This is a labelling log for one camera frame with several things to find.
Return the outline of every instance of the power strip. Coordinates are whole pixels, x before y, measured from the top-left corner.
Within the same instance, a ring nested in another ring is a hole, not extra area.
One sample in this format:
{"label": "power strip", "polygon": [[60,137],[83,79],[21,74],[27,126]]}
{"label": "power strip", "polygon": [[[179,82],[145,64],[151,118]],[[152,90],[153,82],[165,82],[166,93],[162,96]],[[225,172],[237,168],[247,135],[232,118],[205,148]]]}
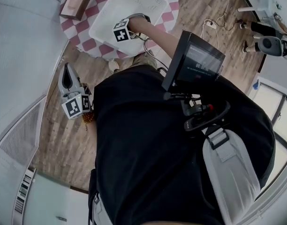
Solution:
{"label": "power strip", "polygon": [[213,29],[216,29],[216,28],[217,28],[217,25],[216,25],[214,22],[207,22],[206,25],[207,25],[208,27],[213,28]]}

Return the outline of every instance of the window frame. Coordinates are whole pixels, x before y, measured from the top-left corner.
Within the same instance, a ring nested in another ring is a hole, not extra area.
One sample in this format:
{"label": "window frame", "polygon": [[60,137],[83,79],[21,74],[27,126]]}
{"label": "window frame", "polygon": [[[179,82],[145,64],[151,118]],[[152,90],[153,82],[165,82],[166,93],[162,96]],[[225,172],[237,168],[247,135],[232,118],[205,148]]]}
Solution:
{"label": "window frame", "polygon": [[[283,92],[280,92],[279,90],[275,89],[275,88],[272,88],[271,86],[267,85],[267,84],[264,84],[264,83],[260,83],[259,86],[265,86],[279,94],[282,95],[282,98],[280,100],[280,103],[279,103],[279,106],[276,110],[276,113],[274,114],[273,116],[273,119],[272,119],[272,127],[274,127],[275,123],[277,122],[278,120],[278,117],[281,115],[281,110],[283,108],[283,105],[285,103],[285,101],[287,101],[287,95],[284,94]],[[277,132],[274,131],[274,134],[275,134],[275,139],[283,146],[287,149],[287,141],[285,141],[284,138],[282,138]],[[284,168],[287,166],[287,162],[284,164],[283,168],[279,171],[279,173],[276,175],[276,177],[270,182],[270,184],[260,193],[260,195],[256,198],[256,200],[263,194],[267,191],[267,189],[270,188],[270,186],[275,182],[275,180],[280,176],[280,174],[283,172]]]}

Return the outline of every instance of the white plastic basket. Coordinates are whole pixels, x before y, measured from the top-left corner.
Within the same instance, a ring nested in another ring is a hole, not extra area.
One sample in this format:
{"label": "white plastic basket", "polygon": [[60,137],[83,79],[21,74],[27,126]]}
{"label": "white plastic basket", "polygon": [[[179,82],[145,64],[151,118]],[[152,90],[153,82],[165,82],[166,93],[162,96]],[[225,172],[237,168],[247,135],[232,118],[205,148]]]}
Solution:
{"label": "white plastic basket", "polygon": [[143,50],[143,41],[133,39],[117,42],[112,32],[115,24],[132,14],[143,13],[155,25],[167,5],[167,0],[108,0],[91,26],[89,36],[129,56],[136,56]]}

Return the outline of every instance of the electrical cord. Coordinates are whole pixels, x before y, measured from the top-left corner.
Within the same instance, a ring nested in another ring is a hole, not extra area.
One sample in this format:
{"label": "electrical cord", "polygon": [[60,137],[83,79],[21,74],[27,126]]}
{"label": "electrical cord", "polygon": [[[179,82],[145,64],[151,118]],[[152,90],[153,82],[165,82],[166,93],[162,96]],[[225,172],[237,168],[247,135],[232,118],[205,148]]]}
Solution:
{"label": "electrical cord", "polygon": [[145,50],[145,52],[150,55],[151,57],[153,57],[154,59],[156,59],[158,62],[160,62],[165,68],[166,68],[166,72],[168,71],[168,67],[162,62],[160,61],[159,59],[157,59],[155,56],[153,56],[149,51],[148,51],[148,48],[147,48],[147,43],[149,40],[151,40],[149,37],[146,38],[146,39],[143,39],[142,37],[140,37],[139,35],[137,35],[136,33],[132,32],[132,31],[129,31],[130,33],[132,33],[133,35],[135,35],[136,37],[138,37],[140,40],[143,41],[143,48]]}
{"label": "electrical cord", "polygon": [[[224,11],[224,13],[223,13],[223,15],[222,15],[221,17],[218,17],[217,20],[213,20],[213,19],[205,19],[205,20],[204,20],[204,22],[203,22],[203,27],[202,27],[202,33],[201,33],[200,37],[203,36],[203,39],[204,39],[204,26],[205,26],[205,24],[207,24],[205,21],[210,21],[211,24],[212,24],[212,23],[215,23],[215,24],[218,25],[219,27],[225,28],[227,31],[231,31],[231,30],[234,28],[235,24],[237,24],[238,21],[233,24],[233,26],[232,26],[231,29],[227,29],[227,28],[226,28],[226,18],[225,18],[225,14],[228,14],[228,13],[227,13],[228,7],[229,7],[229,0],[227,0],[226,9],[225,9],[225,11]],[[221,18],[224,18],[224,25],[223,25],[223,26],[218,24],[218,20],[221,19]],[[215,29],[215,31],[216,31],[216,34],[217,34],[218,49],[219,49],[219,36],[218,36],[218,31],[217,31],[217,29]]]}
{"label": "electrical cord", "polygon": [[157,71],[161,71],[161,70],[163,70],[165,73],[167,73],[167,70],[164,68],[164,67],[159,67],[159,68],[157,68]]}

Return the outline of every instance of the hand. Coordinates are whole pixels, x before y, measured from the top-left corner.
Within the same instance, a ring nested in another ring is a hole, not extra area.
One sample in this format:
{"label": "hand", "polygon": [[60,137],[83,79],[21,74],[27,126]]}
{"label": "hand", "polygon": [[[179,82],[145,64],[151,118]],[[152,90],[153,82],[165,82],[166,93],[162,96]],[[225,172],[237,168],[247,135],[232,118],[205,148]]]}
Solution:
{"label": "hand", "polygon": [[279,16],[277,13],[274,13],[274,18],[275,18],[275,19],[278,19],[278,20],[280,20],[280,21],[282,21],[281,16]]}
{"label": "hand", "polygon": [[148,25],[148,23],[149,22],[144,17],[132,17],[129,20],[128,28],[133,33],[143,33],[143,30]]}

